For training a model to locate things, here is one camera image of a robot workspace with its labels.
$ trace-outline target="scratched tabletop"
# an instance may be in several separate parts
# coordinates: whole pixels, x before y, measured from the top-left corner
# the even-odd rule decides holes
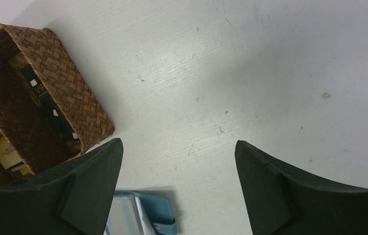
[[[251,234],[245,140],[368,188],[368,0],[0,0],[52,29],[124,143],[117,188],[168,193],[180,231]]]

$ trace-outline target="woven texture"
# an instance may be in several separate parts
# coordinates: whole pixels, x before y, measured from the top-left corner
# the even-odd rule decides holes
[[[0,133],[33,173],[72,156],[10,61],[31,65],[77,134],[77,156],[113,133],[114,125],[51,30],[0,24]]]

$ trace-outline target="brown spot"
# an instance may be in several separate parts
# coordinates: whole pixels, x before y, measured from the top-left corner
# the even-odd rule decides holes
[[[329,98],[331,98],[331,94],[328,93],[328,92],[325,92],[324,94],[322,94],[321,98],[323,98],[323,99],[329,99]]]

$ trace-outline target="basket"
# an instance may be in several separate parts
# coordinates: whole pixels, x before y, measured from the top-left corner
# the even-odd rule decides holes
[[[26,65],[78,137],[72,148],[53,130],[21,79],[19,69]],[[32,174],[80,156],[113,131],[113,123],[51,30],[0,24],[0,138],[11,143]],[[0,172],[1,185],[14,179],[1,165]]]

